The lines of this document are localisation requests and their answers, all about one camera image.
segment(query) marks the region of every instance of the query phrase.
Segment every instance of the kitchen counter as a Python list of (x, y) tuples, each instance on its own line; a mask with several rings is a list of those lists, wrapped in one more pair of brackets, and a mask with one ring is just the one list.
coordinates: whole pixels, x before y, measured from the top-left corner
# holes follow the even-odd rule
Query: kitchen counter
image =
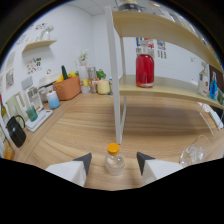
[(214, 132), (200, 116), (197, 102), (163, 97), (127, 96), (127, 114), (120, 151), (125, 156), (121, 176), (110, 176), (104, 167), (107, 145), (116, 141), (113, 98), (79, 94), (61, 105), (34, 133), (25, 129), (24, 145), (15, 149), (14, 160), (46, 169), (92, 153), (85, 187), (122, 190), (144, 186), (136, 153), (159, 160), (179, 162), (179, 156), (199, 135), (211, 142), (206, 161), (222, 158), (224, 130), (218, 131), (203, 112)]

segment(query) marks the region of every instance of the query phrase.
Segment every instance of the black kettle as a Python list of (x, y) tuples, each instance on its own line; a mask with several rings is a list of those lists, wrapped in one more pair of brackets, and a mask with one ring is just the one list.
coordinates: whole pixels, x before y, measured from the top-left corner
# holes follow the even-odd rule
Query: black kettle
[(12, 116), (11, 119), (8, 121), (6, 128), (8, 129), (9, 136), (15, 145), (19, 148), (23, 145), (26, 140), (26, 134), (21, 128), (20, 124), (16, 121), (17, 117), (21, 117), (20, 115)]

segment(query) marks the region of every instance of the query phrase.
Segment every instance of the red container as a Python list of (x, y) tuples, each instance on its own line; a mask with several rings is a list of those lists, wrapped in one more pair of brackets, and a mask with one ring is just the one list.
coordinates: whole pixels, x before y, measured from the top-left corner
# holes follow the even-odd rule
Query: red container
[(154, 60), (148, 54), (148, 43), (142, 41), (141, 53), (136, 59), (136, 85), (150, 88), (154, 85)]
[(70, 100), (81, 92), (79, 76), (53, 83), (59, 100)]

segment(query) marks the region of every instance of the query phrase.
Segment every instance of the wooden shelf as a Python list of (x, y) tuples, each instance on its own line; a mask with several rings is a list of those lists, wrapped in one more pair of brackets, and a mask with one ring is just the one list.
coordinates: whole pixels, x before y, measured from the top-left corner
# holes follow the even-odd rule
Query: wooden shelf
[(154, 86), (152, 88), (141, 88), (136, 86), (135, 75), (123, 75), (120, 80), (119, 91), (122, 96), (168, 97), (201, 102), (224, 109), (224, 107), (217, 101), (197, 94), (196, 85), (165, 77), (156, 76)]
[(24, 48), (23, 52), (29, 51), (29, 50), (32, 50), (32, 49), (36, 49), (36, 48), (40, 48), (40, 47), (48, 47), (56, 41), (57, 40), (41, 40), (41, 41), (36, 41), (36, 42), (29, 43)]
[(167, 41), (194, 53), (222, 72), (221, 66), (209, 49), (181, 25), (143, 12), (112, 12), (112, 16), (114, 27), (120, 37), (145, 37)]

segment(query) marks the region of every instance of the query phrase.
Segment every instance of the orange basket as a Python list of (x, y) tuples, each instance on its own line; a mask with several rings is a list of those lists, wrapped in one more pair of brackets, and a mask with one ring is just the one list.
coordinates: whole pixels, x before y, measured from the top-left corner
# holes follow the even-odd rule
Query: orange basket
[(79, 76), (53, 83), (59, 100), (70, 100), (81, 92)]

